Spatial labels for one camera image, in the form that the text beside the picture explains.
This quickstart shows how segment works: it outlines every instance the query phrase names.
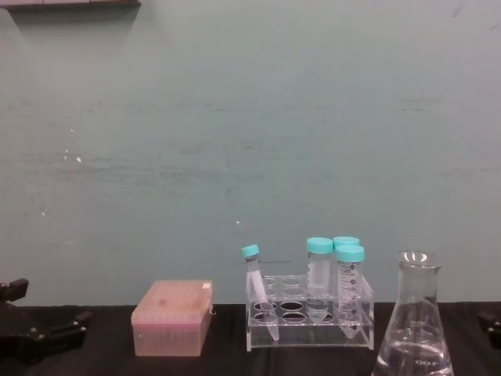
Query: glass flask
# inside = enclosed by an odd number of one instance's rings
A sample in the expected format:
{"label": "glass flask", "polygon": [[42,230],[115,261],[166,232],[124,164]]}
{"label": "glass flask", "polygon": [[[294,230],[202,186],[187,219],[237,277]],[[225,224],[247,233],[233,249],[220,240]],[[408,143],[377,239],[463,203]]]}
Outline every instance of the glass flask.
{"label": "glass flask", "polygon": [[373,376],[453,376],[437,306],[437,257],[404,251],[396,259],[398,301]]}

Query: painted wall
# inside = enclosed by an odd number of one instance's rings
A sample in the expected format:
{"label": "painted wall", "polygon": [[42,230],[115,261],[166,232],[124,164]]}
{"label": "painted wall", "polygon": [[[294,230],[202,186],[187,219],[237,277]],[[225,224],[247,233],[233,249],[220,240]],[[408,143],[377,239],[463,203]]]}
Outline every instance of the painted wall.
{"label": "painted wall", "polygon": [[304,273],[354,234],[377,300],[403,249],[439,298],[500,300],[501,2],[145,0],[0,12],[0,280],[25,304],[137,302],[239,249]]}

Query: flask neck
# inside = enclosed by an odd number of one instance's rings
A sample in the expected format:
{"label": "flask neck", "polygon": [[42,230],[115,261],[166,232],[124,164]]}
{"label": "flask neck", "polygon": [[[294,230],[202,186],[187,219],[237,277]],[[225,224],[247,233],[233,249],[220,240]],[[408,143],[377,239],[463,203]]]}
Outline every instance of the flask neck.
{"label": "flask neck", "polygon": [[436,268],[414,268],[400,265],[398,273],[398,300],[400,302],[420,302],[428,300],[432,304],[437,302],[437,275]]}

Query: pipette tip box lid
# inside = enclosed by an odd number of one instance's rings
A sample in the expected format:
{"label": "pipette tip box lid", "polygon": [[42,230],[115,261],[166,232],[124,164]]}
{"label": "pipette tip box lid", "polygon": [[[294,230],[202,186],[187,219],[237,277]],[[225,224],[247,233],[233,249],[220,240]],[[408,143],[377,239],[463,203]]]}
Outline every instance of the pipette tip box lid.
{"label": "pipette tip box lid", "polygon": [[199,356],[211,310],[211,280],[156,281],[132,313],[136,356]]}

